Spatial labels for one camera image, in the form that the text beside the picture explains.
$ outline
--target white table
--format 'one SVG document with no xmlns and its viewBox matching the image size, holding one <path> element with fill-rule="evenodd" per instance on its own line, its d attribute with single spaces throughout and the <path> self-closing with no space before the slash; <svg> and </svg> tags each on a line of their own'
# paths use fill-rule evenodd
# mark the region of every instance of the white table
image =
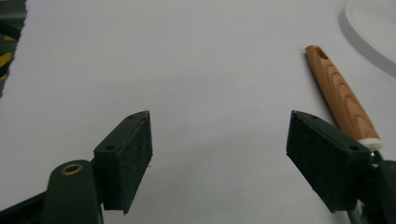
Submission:
<svg viewBox="0 0 396 224">
<path fill-rule="evenodd" d="M 346 2 L 28 1 L 0 100 L 0 210 L 147 109 L 152 162 L 106 223 L 347 223 L 286 156 L 291 110 L 332 120 L 304 57 L 315 44 L 396 160 L 396 78 L 343 36 Z"/>
</svg>

